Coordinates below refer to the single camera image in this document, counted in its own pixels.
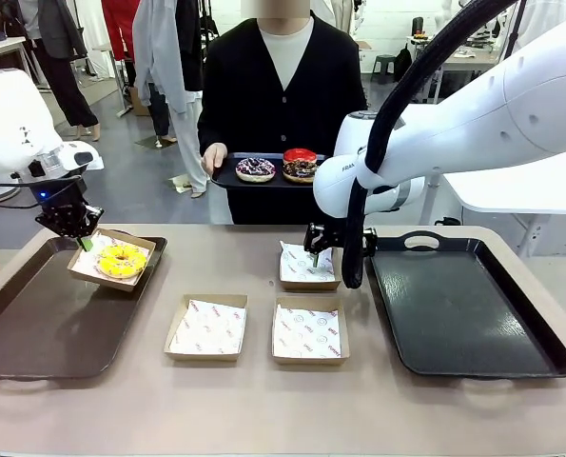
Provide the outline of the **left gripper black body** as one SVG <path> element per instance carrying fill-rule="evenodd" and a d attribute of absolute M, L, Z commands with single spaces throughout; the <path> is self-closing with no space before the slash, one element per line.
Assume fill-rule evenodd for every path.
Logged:
<path fill-rule="evenodd" d="M 29 190 L 40 209 L 38 218 L 75 218 L 87 214 L 84 192 L 87 186 L 81 176 L 49 179 L 29 184 Z"/>

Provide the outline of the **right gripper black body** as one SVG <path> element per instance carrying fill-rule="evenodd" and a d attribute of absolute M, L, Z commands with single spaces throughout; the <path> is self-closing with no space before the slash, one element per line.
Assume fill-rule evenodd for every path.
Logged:
<path fill-rule="evenodd" d="M 321 253 L 344 245 L 344 223 L 311 223 L 306 228 L 303 247 L 309 253 Z"/>

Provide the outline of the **person's right hand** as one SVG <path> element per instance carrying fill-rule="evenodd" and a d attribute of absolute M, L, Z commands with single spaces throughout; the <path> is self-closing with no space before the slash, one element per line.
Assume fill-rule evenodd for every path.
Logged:
<path fill-rule="evenodd" d="M 202 166 L 209 177 L 219 169 L 227 156 L 227 147 L 223 143 L 213 143 L 206 148 L 202 157 Z"/>

